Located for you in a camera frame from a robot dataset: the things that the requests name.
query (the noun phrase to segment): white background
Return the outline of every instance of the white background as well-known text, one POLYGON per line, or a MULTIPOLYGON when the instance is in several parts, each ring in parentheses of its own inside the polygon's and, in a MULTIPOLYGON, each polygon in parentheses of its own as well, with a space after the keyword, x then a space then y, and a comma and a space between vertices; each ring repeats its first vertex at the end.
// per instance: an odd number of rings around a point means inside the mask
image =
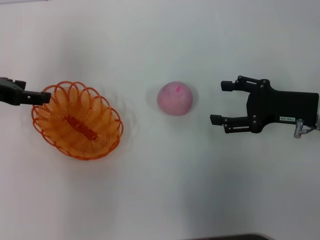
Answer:
POLYGON ((258 232, 320 236, 320 133, 225 134, 246 115, 238 75, 320 93, 318 0, 51 0, 0 6, 0 75, 41 91, 81 81, 124 122, 106 158, 62 155, 31 106, 0 104, 0 238, 178 240, 258 232), (189 84, 192 111, 162 114, 159 87, 189 84))

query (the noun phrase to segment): soft ball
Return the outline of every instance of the soft ball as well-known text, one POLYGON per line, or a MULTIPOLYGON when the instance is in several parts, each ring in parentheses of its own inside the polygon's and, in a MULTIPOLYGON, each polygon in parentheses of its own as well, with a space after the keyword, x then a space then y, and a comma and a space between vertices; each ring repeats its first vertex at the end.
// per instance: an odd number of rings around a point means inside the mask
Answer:
POLYGON ((183 82, 173 81, 161 88, 157 96, 159 107, 169 115, 184 115, 191 109, 193 96, 183 82))

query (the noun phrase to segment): orange basket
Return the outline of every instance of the orange basket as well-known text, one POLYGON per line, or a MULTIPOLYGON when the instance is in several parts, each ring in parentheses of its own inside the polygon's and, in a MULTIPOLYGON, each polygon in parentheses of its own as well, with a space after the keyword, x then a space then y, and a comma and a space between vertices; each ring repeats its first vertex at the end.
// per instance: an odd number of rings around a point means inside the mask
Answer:
POLYGON ((79 160, 94 160, 118 146, 124 125, 95 89, 81 82, 62 81, 43 92, 51 92, 51 99, 43 106, 33 106, 33 126, 60 152, 79 160))

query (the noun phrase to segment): pink marking on ball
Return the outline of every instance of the pink marking on ball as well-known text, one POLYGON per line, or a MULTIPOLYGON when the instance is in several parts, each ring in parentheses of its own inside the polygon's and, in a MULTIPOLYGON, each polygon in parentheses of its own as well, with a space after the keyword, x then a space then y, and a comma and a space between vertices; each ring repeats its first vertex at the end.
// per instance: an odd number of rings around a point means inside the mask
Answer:
POLYGON ((161 88, 157 96, 157 102, 166 114, 179 116, 190 111, 193 96, 186 84, 173 81, 161 88))

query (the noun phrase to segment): wire basket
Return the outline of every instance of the wire basket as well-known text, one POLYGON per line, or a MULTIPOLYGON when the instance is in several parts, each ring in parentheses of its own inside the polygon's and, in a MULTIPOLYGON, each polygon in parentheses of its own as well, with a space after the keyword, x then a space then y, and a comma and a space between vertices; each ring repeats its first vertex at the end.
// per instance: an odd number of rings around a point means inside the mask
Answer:
POLYGON ((34 128, 63 154, 99 159, 119 144, 124 125, 107 99, 81 82, 62 81, 46 87, 51 99, 31 110, 34 128))

